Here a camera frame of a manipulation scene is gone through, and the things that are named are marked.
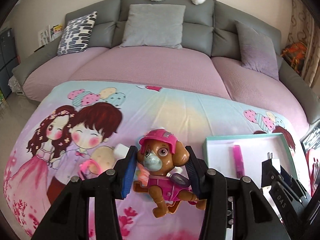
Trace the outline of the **patterned curtain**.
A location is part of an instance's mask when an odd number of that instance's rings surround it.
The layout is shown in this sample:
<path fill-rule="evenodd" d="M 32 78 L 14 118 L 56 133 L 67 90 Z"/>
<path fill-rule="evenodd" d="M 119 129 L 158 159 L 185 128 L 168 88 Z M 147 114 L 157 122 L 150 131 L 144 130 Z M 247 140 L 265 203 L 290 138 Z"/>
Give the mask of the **patterned curtain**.
<path fill-rule="evenodd" d="M 301 77 L 312 88 L 319 79 L 319 24 L 302 0 L 292 0 L 287 44 L 295 42 L 303 42 L 306 45 Z"/>

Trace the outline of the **grey sofa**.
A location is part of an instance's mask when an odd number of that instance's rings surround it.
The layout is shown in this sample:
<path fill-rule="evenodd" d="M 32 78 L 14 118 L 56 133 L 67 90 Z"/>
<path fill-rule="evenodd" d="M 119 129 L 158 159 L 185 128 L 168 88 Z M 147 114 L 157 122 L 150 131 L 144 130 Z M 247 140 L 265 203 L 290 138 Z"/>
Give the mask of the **grey sofa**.
<path fill-rule="evenodd" d="M 69 12 L 65 16 L 65 20 L 68 22 L 97 11 L 98 16 L 87 49 L 120 48 L 130 5 L 148 3 L 149 0 L 103 0 Z M 225 57 L 240 62 L 240 46 L 235 26 L 235 22 L 240 21 L 270 37 L 275 52 L 280 52 L 280 31 L 243 11 L 216 0 L 206 0 L 202 5 L 193 5 L 190 0 L 167 0 L 167 4 L 186 6 L 182 49 L 191 49 L 209 57 Z M 50 55 L 57 56 L 59 43 L 59 40 L 55 40 L 41 49 Z M 27 79 L 27 71 L 22 70 L 21 64 L 15 67 L 12 72 L 22 86 L 22 83 Z M 278 67 L 279 80 L 284 82 L 284 85 L 293 92 L 302 104 L 309 126 L 317 124 L 319 122 L 319 98 L 317 95 L 285 61 L 278 60 Z"/>

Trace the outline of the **teal white tray box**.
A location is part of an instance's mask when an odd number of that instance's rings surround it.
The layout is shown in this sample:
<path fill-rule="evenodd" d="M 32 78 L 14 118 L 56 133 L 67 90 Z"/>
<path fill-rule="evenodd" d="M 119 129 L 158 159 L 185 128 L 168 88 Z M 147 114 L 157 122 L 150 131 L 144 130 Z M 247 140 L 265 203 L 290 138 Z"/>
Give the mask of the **teal white tray box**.
<path fill-rule="evenodd" d="M 280 165 L 297 178 L 291 150 L 281 133 L 227 135 L 207 137 L 202 146 L 204 161 L 209 168 L 225 177 L 236 178 L 236 161 L 233 148 L 239 146 L 244 163 L 244 175 L 261 187 L 262 162 L 278 159 Z"/>

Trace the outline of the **cartoon couple table cloth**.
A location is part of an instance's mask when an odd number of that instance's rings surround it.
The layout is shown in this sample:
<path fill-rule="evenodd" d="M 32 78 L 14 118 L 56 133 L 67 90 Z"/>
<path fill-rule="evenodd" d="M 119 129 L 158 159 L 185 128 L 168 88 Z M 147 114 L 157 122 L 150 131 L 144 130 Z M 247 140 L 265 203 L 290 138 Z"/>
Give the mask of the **cartoon couple table cloth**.
<path fill-rule="evenodd" d="M 233 100 L 177 89 L 104 81 L 68 81 L 44 98 L 20 133 L 4 171 L 7 205 L 30 238 L 50 208 L 49 189 L 65 186 L 79 165 L 99 152 L 105 168 L 117 161 L 118 144 L 138 145 L 163 128 L 204 159 L 207 137 L 281 133 L 297 177 L 310 178 L 300 137 L 283 115 Z"/>

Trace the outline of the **orange decorative item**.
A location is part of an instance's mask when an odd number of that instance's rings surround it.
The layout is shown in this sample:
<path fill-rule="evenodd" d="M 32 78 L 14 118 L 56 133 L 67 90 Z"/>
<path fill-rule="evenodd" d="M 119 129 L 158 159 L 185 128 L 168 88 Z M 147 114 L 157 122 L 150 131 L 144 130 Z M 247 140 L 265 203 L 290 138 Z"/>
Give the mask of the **orange decorative item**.
<path fill-rule="evenodd" d="M 281 57 L 299 75 L 304 66 L 307 47 L 303 42 L 296 42 L 288 45 L 281 52 Z"/>

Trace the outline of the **pink lighter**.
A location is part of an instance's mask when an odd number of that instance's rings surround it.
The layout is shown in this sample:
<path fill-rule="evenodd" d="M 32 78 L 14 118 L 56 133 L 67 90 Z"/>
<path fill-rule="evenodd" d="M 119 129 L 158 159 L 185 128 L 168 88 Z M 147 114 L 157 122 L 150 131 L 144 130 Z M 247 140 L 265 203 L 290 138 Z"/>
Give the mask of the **pink lighter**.
<path fill-rule="evenodd" d="M 241 178 L 245 175 L 244 161 L 242 157 L 242 151 L 240 145 L 234 145 L 233 148 L 233 158 L 235 163 L 235 170 L 237 178 Z"/>

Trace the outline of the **books beside sofa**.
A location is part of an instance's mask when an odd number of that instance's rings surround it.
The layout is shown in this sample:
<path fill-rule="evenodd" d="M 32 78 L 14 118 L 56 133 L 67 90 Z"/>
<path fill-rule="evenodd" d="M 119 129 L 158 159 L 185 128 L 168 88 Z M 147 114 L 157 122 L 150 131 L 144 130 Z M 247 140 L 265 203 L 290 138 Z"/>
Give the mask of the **books beside sofa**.
<path fill-rule="evenodd" d="M 52 42 L 56 38 L 62 35 L 63 25 L 58 24 L 51 27 L 47 25 L 44 29 L 38 32 L 38 43 L 39 46 L 45 46 L 48 43 Z"/>

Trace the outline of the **white charger adapter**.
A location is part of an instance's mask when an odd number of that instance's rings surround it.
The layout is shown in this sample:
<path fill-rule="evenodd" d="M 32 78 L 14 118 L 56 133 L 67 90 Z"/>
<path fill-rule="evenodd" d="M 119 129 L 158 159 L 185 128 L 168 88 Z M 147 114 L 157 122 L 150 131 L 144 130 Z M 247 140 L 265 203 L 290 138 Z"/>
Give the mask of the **white charger adapter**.
<path fill-rule="evenodd" d="M 124 159 L 127 155 L 129 151 L 129 147 L 123 145 L 123 144 L 118 144 L 114 149 L 113 149 L 113 155 L 114 155 L 114 158 L 116 160 L 119 160 L 119 159 Z"/>

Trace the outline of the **patterned black white cushion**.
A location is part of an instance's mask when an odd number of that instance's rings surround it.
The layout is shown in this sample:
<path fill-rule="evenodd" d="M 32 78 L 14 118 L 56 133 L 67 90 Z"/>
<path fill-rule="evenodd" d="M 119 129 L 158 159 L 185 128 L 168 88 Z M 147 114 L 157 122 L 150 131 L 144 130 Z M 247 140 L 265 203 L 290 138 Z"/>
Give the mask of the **patterned black white cushion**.
<path fill-rule="evenodd" d="M 97 14 L 97 11 L 93 11 L 68 21 L 57 48 L 58 56 L 79 53 L 87 49 Z"/>

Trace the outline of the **pink sofa seat cover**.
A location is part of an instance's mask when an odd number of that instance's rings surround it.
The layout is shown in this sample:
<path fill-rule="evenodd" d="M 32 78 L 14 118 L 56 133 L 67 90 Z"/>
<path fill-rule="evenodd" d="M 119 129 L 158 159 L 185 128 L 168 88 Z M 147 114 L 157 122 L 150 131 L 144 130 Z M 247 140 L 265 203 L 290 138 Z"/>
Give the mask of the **pink sofa seat cover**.
<path fill-rule="evenodd" d="M 286 117 L 299 136 L 310 127 L 302 104 L 283 81 L 246 69 L 237 60 L 191 49 L 89 48 L 62 56 L 41 49 L 21 68 L 27 71 L 23 91 L 35 101 L 66 81 L 116 81 L 209 94 L 273 111 Z"/>

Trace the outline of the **dark blue cabinet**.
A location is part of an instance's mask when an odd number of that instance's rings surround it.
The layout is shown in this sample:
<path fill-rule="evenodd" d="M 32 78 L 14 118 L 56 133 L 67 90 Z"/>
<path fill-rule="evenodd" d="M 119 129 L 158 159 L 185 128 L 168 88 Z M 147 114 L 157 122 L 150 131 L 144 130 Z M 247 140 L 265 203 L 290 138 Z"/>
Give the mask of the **dark blue cabinet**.
<path fill-rule="evenodd" d="M 13 76 L 12 70 L 19 63 L 18 54 L 15 45 L 15 37 L 12 28 L 1 32 L 1 71 L 0 71 L 0 87 L 1 93 L 6 99 L 11 94 L 9 87 L 9 79 Z"/>

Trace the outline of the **pink puppy toy figure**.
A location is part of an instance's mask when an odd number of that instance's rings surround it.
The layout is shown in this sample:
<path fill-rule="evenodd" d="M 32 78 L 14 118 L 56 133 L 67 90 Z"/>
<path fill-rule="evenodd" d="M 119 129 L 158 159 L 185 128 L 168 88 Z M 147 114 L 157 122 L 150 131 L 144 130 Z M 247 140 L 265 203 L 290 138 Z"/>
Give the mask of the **pink puppy toy figure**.
<path fill-rule="evenodd" d="M 190 179 L 169 173 L 184 166 L 190 157 L 189 152 L 175 135 L 163 128 L 153 129 L 139 141 L 138 162 L 148 171 L 148 182 L 144 186 L 139 179 L 133 182 L 137 193 L 148 193 L 156 207 L 152 210 L 156 218 L 175 213 L 182 201 L 206 208 L 206 200 L 200 200 L 191 189 Z"/>

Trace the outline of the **purple grey cushion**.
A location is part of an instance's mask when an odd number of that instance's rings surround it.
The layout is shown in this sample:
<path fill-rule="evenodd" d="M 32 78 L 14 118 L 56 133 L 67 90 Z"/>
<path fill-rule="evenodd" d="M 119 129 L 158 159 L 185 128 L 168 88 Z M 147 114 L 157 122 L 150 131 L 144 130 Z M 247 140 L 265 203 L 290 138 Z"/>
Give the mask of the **purple grey cushion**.
<path fill-rule="evenodd" d="M 279 80 L 279 69 L 272 40 L 242 22 L 235 22 L 242 67 Z"/>

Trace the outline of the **pink wristband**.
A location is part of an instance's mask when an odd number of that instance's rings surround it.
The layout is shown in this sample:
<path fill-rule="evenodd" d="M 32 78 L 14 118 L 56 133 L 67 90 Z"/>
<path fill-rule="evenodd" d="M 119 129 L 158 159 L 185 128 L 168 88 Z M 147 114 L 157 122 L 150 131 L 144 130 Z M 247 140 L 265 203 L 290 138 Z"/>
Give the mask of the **pink wristband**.
<path fill-rule="evenodd" d="M 79 165 L 78 175 L 82 180 L 88 180 L 97 178 L 102 172 L 100 165 L 95 160 L 88 159 Z"/>

